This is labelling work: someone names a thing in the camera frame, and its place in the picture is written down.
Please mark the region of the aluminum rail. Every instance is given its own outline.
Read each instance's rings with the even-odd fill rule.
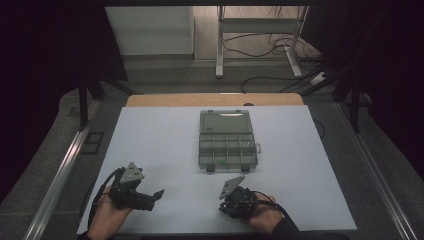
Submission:
[[[346,107],[340,103],[335,103],[336,109],[339,110],[345,124],[347,125],[350,135],[353,137],[356,147],[358,148],[362,161],[383,200],[394,224],[396,225],[402,239],[411,240],[418,239],[415,235],[408,217],[397,201],[395,195],[387,184],[383,174],[381,173],[377,163],[374,161],[370,151],[368,150],[361,134],[357,133],[350,124],[349,113]]]
[[[100,105],[101,103],[99,101],[93,101],[88,111],[89,121],[94,118]],[[77,158],[81,146],[87,137],[89,127],[90,124],[88,124],[84,130],[77,132],[75,135],[74,140],[72,141],[68,152],[62,160],[62,163],[23,239],[38,240],[43,235],[44,229],[46,228],[53,210],[56,207],[60,195],[62,194],[63,187],[65,186],[66,180],[69,173],[71,172],[75,159]]]

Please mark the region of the finger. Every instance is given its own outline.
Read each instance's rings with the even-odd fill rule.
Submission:
[[[259,215],[262,215],[264,212],[269,210],[275,210],[274,207],[267,206],[267,205],[259,205],[256,210],[253,212],[252,217],[256,217]]]
[[[102,196],[100,196],[99,203],[100,202],[112,202],[112,199],[109,197],[109,192],[103,192]]]
[[[255,193],[255,195],[258,198],[258,200],[269,201],[271,199],[272,202],[275,202],[275,197],[273,195],[265,196],[261,193]]]
[[[130,214],[132,212],[132,210],[134,210],[133,208],[125,208],[124,209],[125,212],[127,212],[127,214]]]
[[[109,193],[109,191],[110,191],[110,186],[107,186],[107,187],[105,188],[105,190],[103,191],[103,193]]]

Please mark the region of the hand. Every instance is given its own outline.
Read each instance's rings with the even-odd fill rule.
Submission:
[[[269,201],[267,197],[260,193],[255,193],[258,200]],[[274,196],[269,196],[275,203]],[[283,214],[274,207],[258,205],[252,217],[247,219],[247,223],[261,233],[270,235],[275,226],[283,219]]]
[[[125,219],[133,210],[131,208],[117,209],[107,195],[109,190],[110,187],[107,187],[100,197],[96,213],[88,229],[87,236],[93,240],[111,238],[121,228]]]

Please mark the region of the cable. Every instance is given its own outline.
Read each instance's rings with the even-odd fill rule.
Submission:
[[[263,57],[263,56],[266,56],[266,55],[270,54],[270,53],[274,50],[274,48],[275,48],[275,47],[273,47],[271,50],[269,50],[268,52],[263,53],[263,54],[253,55],[253,54],[245,53],[245,52],[242,52],[242,51],[239,51],[239,50],[236,50],[236,49],[228,48],[228,47],[225,45],[225,43],[224,43],[224,42],[222,42],[222,46],[223,46],[225,49],[227,49],[228,51],[231,51],[231,52],[238,52],[238,53],[240,53],[240,54],[243,54],[243,55],[246,55],[246,56],[249,56],[249,57]]]
[[[240,6],[237,6],[237,12],[239,12],[240,17],[243,17],[243,14],[241,14],[241,12],[240,12]]]
[[[285,52],[287,52],[287,48],[288,47],[290,47],[290,45],[288,45],[287,44],[287,42],[288,41],[283,41],[283,40],[290,40],[291,38],[290,37],[285,37],[285,36],[287,36],[287,35],[291,35],[291,34],[287,34],[287,33],[283,33],[282,34],[282,36],[281,37],[279,37],[279,38],[277,38],[277,39],[275,39],[275,40],[271,40],[271,38],[272,38],[272,36],[273,36],[273,34],[270,34],[269,36],[268,36],[268,44],[269,45],[272,45],[273,47],[274,47],[274,50],[276,50],[277,52],[273,52],[274,53],[274,55],[281,55],[281,54],[283,54],[283,53],[285,53]]]
[[[283,17],[282,13],[283,13],[283,6],[280,6],[280,10],[278,11],[277,18],[280,17],[280,15],[281,17]]]
[[[249,82],[251,80],[255,80],[255,79],[271,79],[271,80],[282,80],[282,81],[294,81],[294,80],[297,80],[295,78],[279,78],[279,77],[266,77],[266,76],[262,76],[262,77],[251,77],[251,78],[248,78],[248,79],[244,80],[241,83],[240,88],[241,88],[242,93],[246,93],[246,91],[244,90],[244,85],[247,82]]]
[[[314,74],[320,72],[322,69],[324,69],[324,66],[321,63],[317,67],[315,67],[312,71],[310,71],[308,74],[306,74],[305,76],[303,76],[302,78],[300,78],[299,79],[300,80],[299,82],[294,83],[294,84],[291,84],[291,85],[289,85],[289,86],[284,87],[283,89],[281,89],[280,90],[280,93],[287,92],[288,89],[290,89],[290,88],[292,88],[292,87],[294,87],[294,86],[296,86],[296,85],[298,85],[300,83],[302,83],[302,84],[305,83],[305,82],[309,83],[312,80],[311,76],[313,76]]]
[[[267,15],[265,16],[265,18],[268,18],[269,14],[271,14],[272,10],[274,10],[274,6],[271,7],[271,10],[267,13]]]
[[[268,34],[269,33],[250,33],[250,34],[243,34],[243,35],[239,35],[239,36],[235,36],[235,37],[227,38],[227,39],[223,38],[222,40],[224,42],[228,42],[228,41],[231,41],[231,40],[234,40],[234,39],[237,39],[237,38],[249,37],[249,36],[257,36],[257,35],[268,35]]]
[[[84,201],[83,201],[83,203],[84,203],[84,204],[82,204],[82,205],[81,205],[81,208],[80,208],[80,215],[79,215],[78,219],[81,219],[81,218],[82,218],[82,216],[83,216],[83,214],[84,214],[85,207],[86,207],[86,205],[87,205],[88,199],[90,198],[90,193],[91,193],[91,191],[93,190],[93,188],[94,188],[94,184],[95,184],[95,183],[96,183],[96,181],[93,181],[93,182],[90,184],[90,187],[87,189],[87,191],[86,191],[86,192],[85,192],[85,194],[84,194]]]
[[[302,45],[303,45],[303,48],[302,48],[302,53],[303,53],[303,55],[304,55],[304,57],[300,57],[297,53],[298,53],[298,51],[295,51],[296,52],[296,59],[300,59],[300,60],[310,60],[310,61],[321,61],[321,60],[317,60],[317,59],[315,59],[315,58],[313,58],[313,57],[311,57],[311,56],[308,56],[307,54],[306,54],[306,50],[305,50],[305,48],[306,48],[306,43],[305,42],[303,42],[303,41],[300,41],[300,40],[297,40],[297,43],[301,43]]]
[[[104,192],[104,190],[105,190],[105,188],[106,188],[107,183],[110,181],[110,179],[111,179],[112,177],[114,177],[114,176],[116,175],[116,173],[117,173],[119,170],[122,170],[122,169],[121,169],[121,168],[116,169],[115,171],[113,171],[113,173],[111,173],[111,174],[107,177],[107,179],[106,179],[106,181],[103,183],[103,185],[102,185],[102,186],[100,186],[99,191],[97,192],[97,195],[94,197],[93,202],[91,203],[91,209],[90,209],[90,215],[89,215],[89,217],[88,217],[88,226],[87,226],[87,229],[88,229],[88,228],[90,228],[91,221],[93,220],[93,217],[94,217],[94,215],[96,214],[97,204],[99,203],[100,197],[103,195],[103,192]]]

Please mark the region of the floor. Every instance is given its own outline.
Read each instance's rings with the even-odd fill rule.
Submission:
[[[249,11],[237,7],[228,8],[226,16],[247,16]],[[216,8],[195,9],[211,19],[216,17]],[[263,10],[263,13],[274,14],[275,10]],[[136,92],[154,93],[190,93],[190,92],[280,92],[287,86],[297,83],[292,78],[291,69],[284,55],[266,58],[264,61],[254,61],[252,58],[227,52],[228,61],[225,65],[225,76],[217,80],[214,76],[214,46],[196,39],[197,46],[208,46],[208,49],[195,53],[196,60],[191,59],[157,59],[124,58],[129,82],[123,85]],[[269,47],[265,39],[254,40],[258,43],[244,50],[252,53],[263,52]],[[305,63],[308,69],[315,63]],[[252,76],[266,76],[243,84]],[[95,118],[91,121],[87,138],[101,137],[98,144],[84,141],[74,166],[61,190],[60,198],[54,203],[51,217],[46,225],[41,226],[41,239],[75,239],[76,228],[85,207],[89,207],[86,196],[91,191],[91,185],[97,178],[103,158],[107,153],[110,139],[120,110],[125,106],[128,95],[116,88],[102,83],[107,95],[99,103]],[[361,150],[350,132],[349,124],[343,119],[336,103],[332,101],[331,92],[334,86],[328,86],[304,97],[311,114],[318,119],[317,131],[323,134],[322,143],[330,159],[340,187],[345,195],[348,206],[357,223],[357,231],[344,232],[354,239],[402,239],[388,205],[381,197],[372,174],[364,162]],[[296,92],[298,88],[287,89]],[[22,239],[36,216],[40,204],[52,183],[57,170],[66,156],[69,147],[78,132],[79,103],[78,91],[72,91],[61,99],[60,111],[48,136],[34,156],[32,162],[0,206],[0,236],[4,239]],[[359,127],[360,137],[367,146],[368,153],[378,165],[386,184],[390,187],[398,204],[409,219],[415,230],[416,239],[424,238],[424,183],[414,172],[408,161],[373,122],[367,113],[367,108],[361,108]],[[120,236],[117,239],[138,239],[131,236]]]

